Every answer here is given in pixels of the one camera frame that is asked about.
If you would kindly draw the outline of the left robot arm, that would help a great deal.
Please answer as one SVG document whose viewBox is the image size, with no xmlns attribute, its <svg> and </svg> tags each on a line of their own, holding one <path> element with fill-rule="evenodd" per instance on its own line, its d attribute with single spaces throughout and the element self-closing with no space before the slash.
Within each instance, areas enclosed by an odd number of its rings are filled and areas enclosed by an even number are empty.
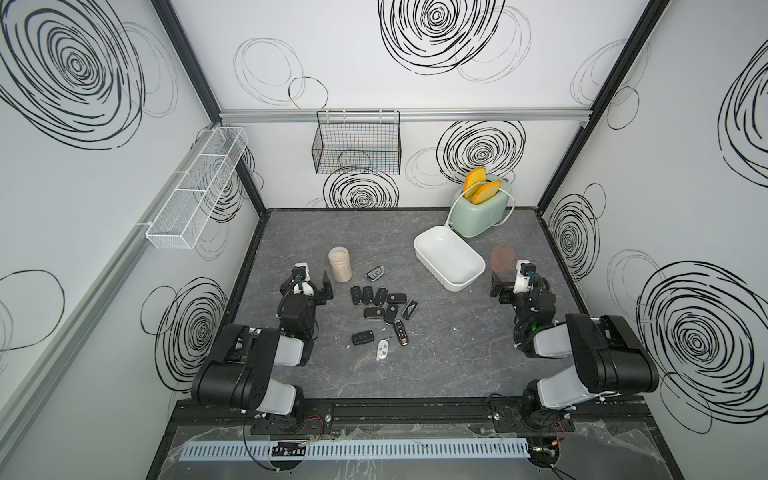
<svg viewBox="0 0 768 480">
<path fill-rule="evenodd" d="M 308 363 L 319 335 L 316 310 L 334 297 L 327 274 L 317 286 L 308 266 L 297 264 L 280 286 L 276 328 L 229 324 L 218 335 L 198 370 L 191 398 L 198 404 L 271 414 L 301 421 L 302 388 L 272 377 L 276 366 Z"/>
</svg>

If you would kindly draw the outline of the black silver Bentley key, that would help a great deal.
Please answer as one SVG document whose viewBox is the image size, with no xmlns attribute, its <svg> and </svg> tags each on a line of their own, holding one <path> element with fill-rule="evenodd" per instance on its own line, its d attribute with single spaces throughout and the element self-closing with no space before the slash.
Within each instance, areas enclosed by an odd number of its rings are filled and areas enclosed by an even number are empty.
<svg viewBox="0 0 768 480">
<path fill-rule="evenodd" d="M 404 320 L 410 320 L 418 307 L 417 301 L 410 301 L 402 312 Z"/>
</svg>

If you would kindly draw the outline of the silver BMW car key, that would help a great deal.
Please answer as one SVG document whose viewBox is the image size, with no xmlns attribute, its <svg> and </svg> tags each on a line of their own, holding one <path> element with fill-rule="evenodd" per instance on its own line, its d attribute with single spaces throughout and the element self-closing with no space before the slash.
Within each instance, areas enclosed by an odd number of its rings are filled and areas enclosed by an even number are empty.
<svg viewBox="0 0 768 480">
<path fill-rule="evenodd" d="M 384 276 L 384 274 L 385 274 L 385 269 L 384 269 L 384 267 L 383 267 L 382 265 L 379 265 L 379 266 L 376 266 L 376 267 L 372 268 L 371 270 L 369 270 L 369 271 L 368 271 L 368 272 L 365 274 L 365 277 L 366 277 L 366 278 L 367 278 L 369 281 L 371 281 L 371 282 L 376 282 L 376 281 L 378 281 L 379 279 L 381 279 L 381 278 Z"/>
</svg>

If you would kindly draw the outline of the white storage box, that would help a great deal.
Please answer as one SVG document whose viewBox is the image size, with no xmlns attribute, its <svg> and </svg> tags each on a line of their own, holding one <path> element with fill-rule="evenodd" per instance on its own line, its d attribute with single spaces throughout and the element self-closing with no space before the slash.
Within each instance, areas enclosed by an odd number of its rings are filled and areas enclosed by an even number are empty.
<svg viewBox="0 0 768 480">
<path fill-rule="evenodd" d="M 417 235 L 413 247 L 417 259 L 450 292 L 465 289 L 486 268 L 481 255 L 445 225 Z"/>
</svg>

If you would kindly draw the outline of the black flip key lone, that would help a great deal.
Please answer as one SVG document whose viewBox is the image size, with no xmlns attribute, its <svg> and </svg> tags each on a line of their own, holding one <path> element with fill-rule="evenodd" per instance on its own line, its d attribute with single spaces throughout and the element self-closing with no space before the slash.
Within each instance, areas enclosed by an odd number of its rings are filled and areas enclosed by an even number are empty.
<svg viewBox="0 0 768 480">
<path fill-rule="evenodd" d="M 351 341 L 354 346 L 371 343 L 374 340 L 375 340 L 375 336 L 372 330 L 357 332 L 351 336 Z"/>
</svg>

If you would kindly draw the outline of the black Porsche car key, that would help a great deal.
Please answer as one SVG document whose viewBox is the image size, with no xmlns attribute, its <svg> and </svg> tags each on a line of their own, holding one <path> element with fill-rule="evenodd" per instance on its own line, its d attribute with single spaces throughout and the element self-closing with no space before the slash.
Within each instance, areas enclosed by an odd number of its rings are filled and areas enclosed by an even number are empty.
<svg viewBox="0 0 768 480">
<path fill-rule="evenodd" d="M 395 319 L 393 321 L 393 328 L 399 344 L 401 346 L 407 346 L 409 344 L 409 337 L 404 323 L 400 319 Z"/>
</svg>

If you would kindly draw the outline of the white car key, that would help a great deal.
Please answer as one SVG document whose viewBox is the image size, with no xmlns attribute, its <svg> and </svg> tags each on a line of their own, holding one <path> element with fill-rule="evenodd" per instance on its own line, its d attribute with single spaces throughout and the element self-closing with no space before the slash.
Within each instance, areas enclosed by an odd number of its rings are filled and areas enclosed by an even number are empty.
<svg viewBox="0 0 768 480">
<path fill-rule="evenodd" d="M 377 344 L 376 349 L 376 360 L 382 361 L 387 358 L 389 352 L 389 341 L 387 339 L 382 339 Z"/>
</svg>

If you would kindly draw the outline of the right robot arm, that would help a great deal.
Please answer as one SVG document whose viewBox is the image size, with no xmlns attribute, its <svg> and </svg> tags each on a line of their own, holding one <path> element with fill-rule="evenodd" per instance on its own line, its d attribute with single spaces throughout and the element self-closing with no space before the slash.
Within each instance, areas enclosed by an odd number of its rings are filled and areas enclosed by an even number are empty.
<svg viewBox="0 0 768 480">
<path fill-rule="evenodd" d="M 555 319 L 556 295 L 528 263 L 513 281 L 492 274 L 490 296 L 513 307 L 515 347 L 529 358 L 570 358 L 573 364 L 529 382 L 519 404 L 521 419 L 538 427 L 544 415 L 606 397 L 654 392 L 660 374 L 622 316 L 593 318 L 568 313 Z"/>
</svg>

